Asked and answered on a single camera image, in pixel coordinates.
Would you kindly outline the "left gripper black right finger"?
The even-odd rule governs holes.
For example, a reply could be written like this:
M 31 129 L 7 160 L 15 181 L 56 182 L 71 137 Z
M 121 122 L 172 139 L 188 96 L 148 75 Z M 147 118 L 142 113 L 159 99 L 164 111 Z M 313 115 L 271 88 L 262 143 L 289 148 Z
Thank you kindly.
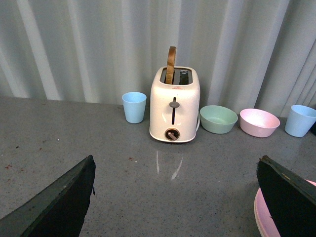
M 257 165 L 257 179 L 270 216 L 282 237 L 316 235 L 316 186 L 268 156 Z

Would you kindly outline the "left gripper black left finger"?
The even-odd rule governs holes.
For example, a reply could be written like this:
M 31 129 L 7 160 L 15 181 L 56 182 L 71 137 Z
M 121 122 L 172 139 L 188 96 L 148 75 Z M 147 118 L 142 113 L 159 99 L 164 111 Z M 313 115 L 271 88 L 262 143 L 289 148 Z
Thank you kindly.
M 0 220 L 2 237 L 78 237 L 94 193 L 92 155 Z

